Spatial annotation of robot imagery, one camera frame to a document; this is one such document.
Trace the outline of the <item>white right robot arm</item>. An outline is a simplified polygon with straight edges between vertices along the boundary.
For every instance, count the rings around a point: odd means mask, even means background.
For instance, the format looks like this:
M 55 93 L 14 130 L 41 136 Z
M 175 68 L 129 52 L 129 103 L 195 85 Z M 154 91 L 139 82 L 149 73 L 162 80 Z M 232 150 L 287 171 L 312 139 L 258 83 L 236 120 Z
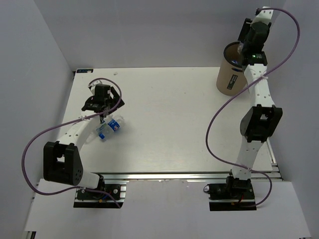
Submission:
M 272 100 L 263 51 L 271 23 L 245 19 L 238 40 L 240 62 L 249 87 L 251 107 L 240 122 L 241 148 L 231 176 L 240 182 L 251 179 L 251 170 L 260 148 L 271 137 L 283 115 Z

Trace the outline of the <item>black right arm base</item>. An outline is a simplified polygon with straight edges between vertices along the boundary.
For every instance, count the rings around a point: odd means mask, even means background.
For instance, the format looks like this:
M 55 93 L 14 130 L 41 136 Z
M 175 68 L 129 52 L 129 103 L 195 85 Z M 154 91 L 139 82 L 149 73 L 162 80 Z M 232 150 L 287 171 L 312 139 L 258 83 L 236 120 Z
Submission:
M 203 188 L 209 196 L 211 212 L 255 211 L 255 194 L 251 180 L 240 180 L 228 176 L 225 183 L 211 183 Z

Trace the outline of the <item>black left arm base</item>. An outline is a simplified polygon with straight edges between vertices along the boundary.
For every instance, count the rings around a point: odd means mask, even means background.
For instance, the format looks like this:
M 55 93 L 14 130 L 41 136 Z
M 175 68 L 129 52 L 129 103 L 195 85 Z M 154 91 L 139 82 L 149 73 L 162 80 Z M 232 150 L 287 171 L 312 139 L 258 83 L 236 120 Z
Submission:
M 126 197 L 127 181 L 106 180 L 104 193 L 78 189 L 73 207 L 83 209 L 120 209 Z

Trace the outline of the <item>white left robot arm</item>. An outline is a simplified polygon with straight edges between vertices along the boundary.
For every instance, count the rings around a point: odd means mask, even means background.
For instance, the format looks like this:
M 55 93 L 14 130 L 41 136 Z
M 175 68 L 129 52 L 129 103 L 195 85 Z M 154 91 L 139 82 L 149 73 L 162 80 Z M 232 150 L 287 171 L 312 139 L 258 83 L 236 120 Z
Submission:
M 47 142 L 43 149 L 43 177 L 46 181 L 88 188 L 95 199 L 105 194 L 101 176 L 83 169 L 80 150 L 90 134 L 103 120 L 124 105 L 110 85 L 90 87 L 90 96 L 81 109 L 80 121 L 56 142 Z

